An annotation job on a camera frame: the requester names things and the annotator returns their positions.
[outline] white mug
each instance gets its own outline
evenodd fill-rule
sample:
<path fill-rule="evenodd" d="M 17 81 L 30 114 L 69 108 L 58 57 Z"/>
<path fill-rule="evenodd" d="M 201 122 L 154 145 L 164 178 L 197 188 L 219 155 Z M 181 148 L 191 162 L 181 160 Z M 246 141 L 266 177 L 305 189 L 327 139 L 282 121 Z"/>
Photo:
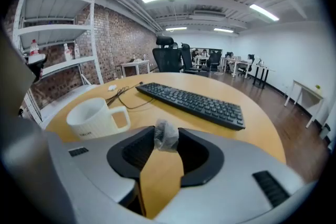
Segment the white mug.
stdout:
<path fill-rule="evenodd" d="M 112 115 L 123 112 L 127 125 L 118 128 Z M 67 116 L 72 131 L 82 140 L 117 134 L 131 127 L 130 117 L 124 106 L 109 109 L 104 98 L 92 98 L 74 107 Z"/>

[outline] small white table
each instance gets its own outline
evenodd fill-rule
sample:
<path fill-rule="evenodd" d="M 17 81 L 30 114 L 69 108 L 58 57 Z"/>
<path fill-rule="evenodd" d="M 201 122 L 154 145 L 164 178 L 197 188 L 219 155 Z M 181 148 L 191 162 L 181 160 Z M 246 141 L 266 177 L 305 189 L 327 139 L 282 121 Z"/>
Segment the small white table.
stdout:
<path fill-rule="evenodd" d="M 244 78 L 247 78 L 248 69 L 249 69 L 249 67 L 251 65 L 250 63 L 239 61 L 239 60 L 235 60 L 235 59 L 231 59 L 231 58 L 222 58 L 221 62 L 222 62 L 222 68 L 224 69 L 224 73 L 226 72 L 226 62 L 227 61 L 235 62 L 235 67 L 233 69 L 232 77 L 235 77 L 235 75 L 236 75 L 237 64 L 238 63 L 245 64 L 246 65 L 246 73 L 245 73 Z"/>
<path fill-rule="evenodd" d="M 320 112 L 320 109 L 321 109 L 322 104 L 323 104 L 323 101 L 324 101 L 324 97 L 321 96 L 320 94 L 318 94 L 317 92 L 315 92 L 314 90 L 310 89 L 310 88 L 307 87 L 306 85 L 303 85 L 302 83 L 300 83 L 300 82 L 298 82 L 298 81 L 296 81 L 296 80 L 293 80 L 293 85 L 292 85 L 292 88 L 291 88 L 291 90 L 290 90 L 290 92 L 289 92 L 289 94 L 288 94 L 287 100 L 286 100 L 286 102 L 285 102 L 285 106 L 287 106 L 287 104 L 288 104 L 288 102 L 289 102 L 289 99 L 290 99 L 291 94 L 293 93 L 295 84 L 296 84 L 297 86 L 300 86 L 300 87 L 301 87 L 301 90 L 300 90 L 300 93 L 299 93 L 298 97 L 296 98 L 296 100 L 295 100 L 295 102 L 294 102 L 294 105 L 296 105 L 297 101 L 299 100 L 300 96 L 302 95 L 302 90 L 303 90 L 303 89 L 304 89 L 305 91 L 309 92 L 311 95 L 313 95 L 313 96 L 315 96 L 316 98 L 319 99 L 319 105 L 318 105 L 318 108 L 317 108 L 315 114 L 312 115 L 312 117 L 310 118 L 310 121 L 309 121 L 309 122 L 307 123 L 307 125 L 306 125 L 306 128 L 308 128 L 309 125 L 310 125 L 310 123 L 316 119 L 317 114 Z"/>
<path fill-rule="evenodd" d="M 122 63 L 121 64 L 121 68 L 122 68 L 122 74 L 124 77 L 126 77 L 126 73 L 125 73 L 125 67 L 135 67 L 136 69 L 136 74 L 139 75 L 139 65 L 144 65 L 147 64 L 147 73 L 150 73 L 149 70 L 149 60 L 143 60 L 140 62 L 128 62 L 128 63 Z"/>
<path fill-rule="evenodd" d="M 202 55 L 198 55 L 195 57 L 195 65 L 199 66 L 200 65 L 200 60 L 208 60 L 209 56 L 202 56 Z"/>

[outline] plastic bag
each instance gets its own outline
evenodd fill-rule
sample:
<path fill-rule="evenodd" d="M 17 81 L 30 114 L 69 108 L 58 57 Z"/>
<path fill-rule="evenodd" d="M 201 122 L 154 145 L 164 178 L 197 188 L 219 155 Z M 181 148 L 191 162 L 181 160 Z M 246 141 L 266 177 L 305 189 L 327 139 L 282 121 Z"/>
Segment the plastic bag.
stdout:
<path fill-rule="evenodd" d="M 154 147 L 159 151 L 176 152 L 179 139 L 178 129 L 166 120 L 158 119 L 154 132 Z"/>

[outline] brick wall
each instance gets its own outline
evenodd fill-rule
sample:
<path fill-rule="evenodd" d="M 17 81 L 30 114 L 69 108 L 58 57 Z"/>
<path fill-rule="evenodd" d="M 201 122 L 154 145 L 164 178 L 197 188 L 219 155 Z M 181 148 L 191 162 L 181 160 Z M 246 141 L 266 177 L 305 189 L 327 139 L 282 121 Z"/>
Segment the brick wall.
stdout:
<path fill-rule="evenodd" d="M 18 0 L 13 1 L 6 15 L 4 26 L 12 38 L 13 22 Z M 95 5 L 94 34 L 97 56 L 104 83 L 120 78 L 121 64 L 129 62 L 133 55 L 136 58 L 146 58 L 156 67 L 152 49 L 156 47 L 156 35 L 127 17 L 102 6 Z M 89 15 L 87 7 L 76 18 L 77 24 L 84 24 Z M 81 57 L 92 56 L 91 36 L 87 31 L 77 39 Z M 68 44 L 73 53 L 73 44 Z M 63 45 L 50 46 L 41 50 L 48 56 L 45 67 L 65 61 Z M 99 84 L 93 61 L 81 64 L 82 72 L 92 84 Z M 140 68 L 140 73 L 146 72 L 146 66 Z M 128 76 L 135 74 L 135 69 L 127 69 Z M 82 85 L 77 67 L 73 67 L 32 85 L 31 90 L 40 108 L 53 100 Z"/>

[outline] desk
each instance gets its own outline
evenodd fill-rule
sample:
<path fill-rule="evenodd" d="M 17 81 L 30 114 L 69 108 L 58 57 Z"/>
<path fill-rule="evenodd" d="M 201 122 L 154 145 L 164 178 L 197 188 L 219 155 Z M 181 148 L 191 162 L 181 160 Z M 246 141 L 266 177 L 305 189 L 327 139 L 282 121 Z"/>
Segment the desk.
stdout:
<path fill-rule="evenodd" d="M 300 90 L 300 93 L 299 93 L 298 97 L 296 98 L 296 100 L 295 100 L 295 102 L 294 102 L 294 105 L 296 105 L 296 103 L 298 102 L 300 96 L 302 95 L 302 90 L 303 90 L 303 89 L 304 89 L 305 91 L 309 92 L 311 95 L 315 96 L 317 99 L 319 99 L 318 108 L 317 108 L 315 114 L 311 116 L 309 122 L 308 122 L 307 125 L 306 125 L 306 128 L 308 128 L 309 125 L 310 125 L 310 123 L 316 119 L 317 114 L 320 112 L 320 109 L 321 109 L 322 104 L 323 104 L 323 102 L 324 102 L 324 97 L 321 96 L 320 94 L 318 94 L 317 92 L 315 92 L 314 90 L 310 89 L 308 86 L 303 85 L 302 83 L 300 83 L 300 82 L 298 82 L 298 81 L 296 81 L 296 80 L 293 80 L 292 88 L 291 88 L 291 90 L 290 90 L 290 92 L 289 92 L 289 94 L 288 94 L 288 97 L 287 97 L 287 100 L 286 100 L 284 106 L 287 106 L 287 104 L 288 104 L 288 102 L 289 102 L 289 99 L 290 99 L 290 96 L 291 96 L 292 93 L 293 93 L 293 90 L 294 90 L 294 86 L 295 86 L 295 85 L 301 87 L 301 90 Z"/>
<path fill-rule="evenodd" d="M 196 66 L 199 66 L 200 65 L 200 60 L 208 60 L 209 59 L 209 56 L 201 56 L 201 55 L 198 55 L 195 57 L 195 65 Z"/>
<path fill-rule="evenodd" d="M 73 107 L 90 98 L 103 97 L 107 99 L 113 96 L 115 91 L 108 91 L 110 85 L 115 84 L 117 85 L 117 89 L 121 89 L 125 86 L 133 86 L 140 81 L 143 81 L 143 83 L 156 82 L 238 104 L 242 108 L 246 128 L 240 131 L 230 130 L 160 101 L 154 101 L 129 111 L 131 129 L 155 125 L 157 119 L 166 119 L 176 127 L 209 132 L 254 144 L 277 160 L 286 163 L 284 149 L 274 125 L 265 112 L 252 99 L 220 81 L 193 74 L 141 74 L 100 85 L 80 95 L 65 106 L 51 120 L 46 130 L 58 133 L 64 142 L 78 141 L 79 139 L 71 132 L 70 127 L 66 123 L 66 117 Z M 128 106 L 137 106 L 151 100 L 150 97 L 139 93 L 135 88 L 123 94 L 121 99 Z M 110 107 L 119 105 L 121 105 L 120 101 L 116 100 Z M 117 114 L 115 114 L 115 120 L 118 126 L 122 126 L 122 119 L 118 118 Z M 183 176 L 183 165 L 177 153 L 153 151 L 140 174 L 140 185 L 147 217 L 155 217 L 176 195 L 180 189 L 181 176 Z"/>
<path fill-rule="evenodd" d="M 232 77 L 235 77 L 235 75 L 236 75 L 237 64 L 238 63 L 245 64 L 247 67 L 246 67 L 246 73 L 245 73 L 244 78 L 247 78 L 248 69 L 249 69 L 249 66 L 251 65 L 250 63 L 239 61 L 239 60 L 235 60 L 235 59 L 231 59 L 231 58 L 223 58 L 223 60 L 221 60 L 221 62 L 222 62 L 222 69 L 224 69 L 224 73 L 226 72 L 226 62 L 227 61 L 235 62 L 235 67 L 233 69 Z"/>
<path fill-rule="evenodd" d="M 274 72 L 274 70 L 271 70 L 268 67 L 261 67 L 261 66 L 258 66 L 258 65 L 253 65 L 253 66 L 257 67 L 256 74 L 255 74 L 254 80 L 253 80 L 253 85 L 255 85 L 255 83 L 256 83 L 256 79 L 257 79 L 259 68 L 262 68 L 262 73 L 261 73 L 261 78 L 260 78 L 260 81 L 259 81 L 259 85 L 255 85 L 255 86 L 263 89 L 265 87 L 266 80 L 267 80 L 267 77 L 268 77 L 268 71 L 273 71 Z M 266 70 L 266 76 L 265 76 L 264 83 L 261 86 L 261 82 L 262 82 L 262 78 L 264 77 L 264 71 L 265 70 Z"/>
<path fill-rule="evenodd" d="M 125 67 L 135 67 L 136 69 L 136 74 L 139 75 L 139 65 L 144 65 L 147 64 L 147 73 L 150 73 L 149 70 L 149 60 L 143 60 L 140 62 L 128 62 L 128 63 L 122 63 L 121 64 L 121 68 L 122 68 L 122 75 L 124 77 L 126 77 L 126 73 L 125 73 Z"/>

